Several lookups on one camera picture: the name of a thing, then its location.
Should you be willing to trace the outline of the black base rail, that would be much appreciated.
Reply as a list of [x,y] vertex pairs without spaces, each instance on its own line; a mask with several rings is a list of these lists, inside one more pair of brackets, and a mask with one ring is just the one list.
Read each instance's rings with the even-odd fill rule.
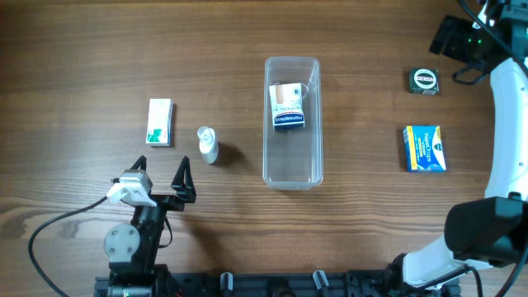
[[205,273],[174,273],[164,284],[113,282],[97,278],[95,296],[440,296],[460,297],[458,280],[451,280],[439,290],[400,290],[383,287],[382,271],[347,271],[329,273],[318,282],[314,273],[222,276]]

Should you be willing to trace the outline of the white blue plaster box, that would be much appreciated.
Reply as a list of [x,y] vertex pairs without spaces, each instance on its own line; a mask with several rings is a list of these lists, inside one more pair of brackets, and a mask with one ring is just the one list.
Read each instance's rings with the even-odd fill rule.
[[275,130],[304,128],[303,84],[300,82],[269,86],[271,119]]

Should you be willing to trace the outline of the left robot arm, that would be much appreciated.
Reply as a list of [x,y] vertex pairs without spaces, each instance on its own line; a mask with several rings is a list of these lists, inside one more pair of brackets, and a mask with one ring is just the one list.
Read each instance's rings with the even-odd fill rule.
[[172,179],[171,195],[153,194],[153,183],[141,156],[130,169],[113,181],[106,198],[134,207],[128,224],[111,228],[104,240],[110,275],[96,280],[95,296],[183,296],[184,290],[172,277],[167,265],[157,264],[164,229],[170,229],[167,213],[182,212],[185,204],[196,201],[190,160],[184,157]]

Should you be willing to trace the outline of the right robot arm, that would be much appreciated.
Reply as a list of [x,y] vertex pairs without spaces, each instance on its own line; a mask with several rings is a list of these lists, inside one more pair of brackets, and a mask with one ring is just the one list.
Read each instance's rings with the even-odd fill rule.
[[492,170],[484,197],[455,205],[443,234],[387,266],[379,290],[398,296],[449,294],[462,275],[513,265],[504,296],[527,265],[527,3],[482,1],[467,19],[446,16],[430,52],[489,78],[494,102]]

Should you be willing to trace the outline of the white spray bottle clear cap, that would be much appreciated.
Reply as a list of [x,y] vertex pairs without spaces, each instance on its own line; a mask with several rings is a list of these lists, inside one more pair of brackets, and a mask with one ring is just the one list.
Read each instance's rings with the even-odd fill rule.
[[219,155],[219,145],[215,131],[207,126],[197,130],[200,153],[207,164],[213,164]]

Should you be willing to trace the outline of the clear plastic container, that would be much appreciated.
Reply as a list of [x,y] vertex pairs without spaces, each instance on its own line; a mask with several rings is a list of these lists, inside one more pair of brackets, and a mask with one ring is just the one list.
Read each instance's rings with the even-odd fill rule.
[[[304,128],[275,130],[269,86],[302,83]],[[265,62],[262,178],[272,189],[304,191],[323,181],[323,98],[313,57],[274,56]]]

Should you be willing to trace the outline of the white green medicine box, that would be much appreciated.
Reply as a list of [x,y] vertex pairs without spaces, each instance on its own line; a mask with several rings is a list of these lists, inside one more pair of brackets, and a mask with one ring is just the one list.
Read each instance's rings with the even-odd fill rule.
[[169,146],[172,131],[172,100],[151,99],[145,143],[150,146]]

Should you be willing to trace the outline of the blue yellow lozenge box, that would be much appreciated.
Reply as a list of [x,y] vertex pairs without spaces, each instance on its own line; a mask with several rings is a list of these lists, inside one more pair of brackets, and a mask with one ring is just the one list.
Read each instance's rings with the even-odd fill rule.
[[409,172],[444,172],[446,160],[438,125],[408,125],[403,141]]

